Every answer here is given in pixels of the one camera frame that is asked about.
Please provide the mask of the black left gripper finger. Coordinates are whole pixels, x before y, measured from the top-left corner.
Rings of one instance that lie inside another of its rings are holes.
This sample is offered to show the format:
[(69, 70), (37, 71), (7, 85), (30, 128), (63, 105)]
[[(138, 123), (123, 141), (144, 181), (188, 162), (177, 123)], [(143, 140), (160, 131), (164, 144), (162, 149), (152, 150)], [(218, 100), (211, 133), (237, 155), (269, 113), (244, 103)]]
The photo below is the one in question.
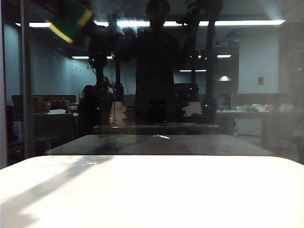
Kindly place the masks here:
[(31, 2), (45, 9), (52, 14), (58, 14), (58, 1), (57, 0), (32, 0)]

